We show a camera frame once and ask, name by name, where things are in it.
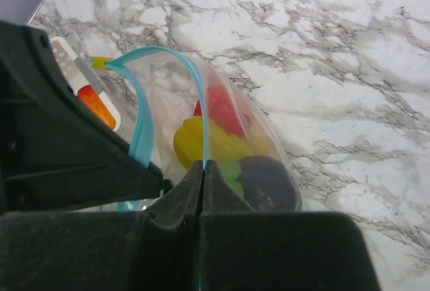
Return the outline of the green leafy vegetable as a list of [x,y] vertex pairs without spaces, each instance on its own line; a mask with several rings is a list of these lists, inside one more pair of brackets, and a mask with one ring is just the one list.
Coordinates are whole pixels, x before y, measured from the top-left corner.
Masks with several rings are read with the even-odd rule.
[[238,161],[227,161],[221,164],[220,171],[227,185],[243,200],[245,197],[244,190],[242,185],[237,181],[241,174],[240,163]]

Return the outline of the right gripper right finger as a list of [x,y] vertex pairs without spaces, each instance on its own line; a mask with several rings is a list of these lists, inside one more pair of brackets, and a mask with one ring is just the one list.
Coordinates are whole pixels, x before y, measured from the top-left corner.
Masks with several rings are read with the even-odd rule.
[[363,235],[339,212],[255,212],[206,164],[201,290],[379,290]]

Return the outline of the white perforated plastic basket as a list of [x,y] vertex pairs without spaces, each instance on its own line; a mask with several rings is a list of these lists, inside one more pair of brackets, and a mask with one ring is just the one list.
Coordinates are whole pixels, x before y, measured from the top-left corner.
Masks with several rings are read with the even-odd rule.
[[60,36],[51,38],[50,45],[56,62],[75,96],[77,97],[78,90],[83,86],[92,86],[114,117],[116,126],[113,131],[116,132],[121,125],[120,113],[87,62],[75,53],[67,41]]

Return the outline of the red strawberry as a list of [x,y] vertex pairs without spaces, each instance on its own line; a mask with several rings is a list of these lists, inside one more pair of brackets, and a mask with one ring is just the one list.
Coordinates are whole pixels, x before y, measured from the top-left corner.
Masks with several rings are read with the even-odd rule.
[[253,113],[242,93],[232,89],[233,97],[223,85],[213,84],[206,89],[205,108],[210,135],[225,134],[247,139],[247,131],[253,123]]

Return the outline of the yellow star fruit slice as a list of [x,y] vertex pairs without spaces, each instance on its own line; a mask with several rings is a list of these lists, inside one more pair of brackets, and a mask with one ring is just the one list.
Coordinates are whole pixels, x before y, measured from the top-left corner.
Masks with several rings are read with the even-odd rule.
[[[189,169],[196,160],[203,159],[204,152],[204,120],[194,116],[183,121],[173,137],[173,147],[179,162]],[[260,124],[254,124],[243,140],[225,134],[210,135],[208,133],[208,158],[218,163],[238,161],[253,155],[266,155],[273,146],[272,140]]]

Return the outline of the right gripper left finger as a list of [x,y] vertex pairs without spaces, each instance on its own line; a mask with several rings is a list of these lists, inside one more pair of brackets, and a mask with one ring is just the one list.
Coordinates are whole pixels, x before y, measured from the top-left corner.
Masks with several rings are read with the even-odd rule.
[[2,290],[197,290],[203,165],[141,212],[1,217]]

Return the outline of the black avocado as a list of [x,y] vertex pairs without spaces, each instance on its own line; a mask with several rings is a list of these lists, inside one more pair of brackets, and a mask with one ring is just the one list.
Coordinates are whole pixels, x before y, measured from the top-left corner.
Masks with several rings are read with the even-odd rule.
[[268,156],[255,155],[239,161],[245,201],[256,211],[301,209],[302,198],[285,165]]

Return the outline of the orange red mango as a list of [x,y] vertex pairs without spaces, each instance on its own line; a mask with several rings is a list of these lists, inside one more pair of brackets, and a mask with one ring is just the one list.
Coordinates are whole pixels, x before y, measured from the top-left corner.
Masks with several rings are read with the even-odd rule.
[[77,92],[77,97],[111,130],[116,126],[116,121],[106,108],[98,94],[90,85],[83,86]]

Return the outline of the clear zip top bag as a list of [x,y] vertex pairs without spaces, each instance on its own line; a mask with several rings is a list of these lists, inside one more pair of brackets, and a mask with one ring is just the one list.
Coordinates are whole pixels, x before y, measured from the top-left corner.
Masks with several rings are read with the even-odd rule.
[[215,162],[230,189],[258,212],[297,212],[302,194],[265,115],[224,74],[170,48],[92,57],[133,86],[137,117],[129,155],[172,183],[196,161]]

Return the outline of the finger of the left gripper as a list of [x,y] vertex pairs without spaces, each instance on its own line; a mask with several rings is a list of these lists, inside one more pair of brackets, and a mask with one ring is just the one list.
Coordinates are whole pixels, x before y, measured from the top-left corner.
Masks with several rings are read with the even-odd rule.
[[157,198],[161,172],[73,94],[42,31],[1,23],[1,211]]

